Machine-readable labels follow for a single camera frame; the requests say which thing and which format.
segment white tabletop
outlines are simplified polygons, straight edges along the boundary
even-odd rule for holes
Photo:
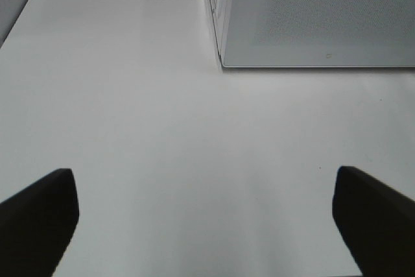
[[[206,0],[30,0],[0,50],[0,200],[74,170],[56,277],[359,274],[340,165],[415,198],[408,73],[217,67]]]

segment white table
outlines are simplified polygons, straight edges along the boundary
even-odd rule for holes
[[[222,73],[206,0],[30,0],[0,50],[0,198],[74,170],[55,276],[359,274],[340,165],[415,198],[408,73]]]

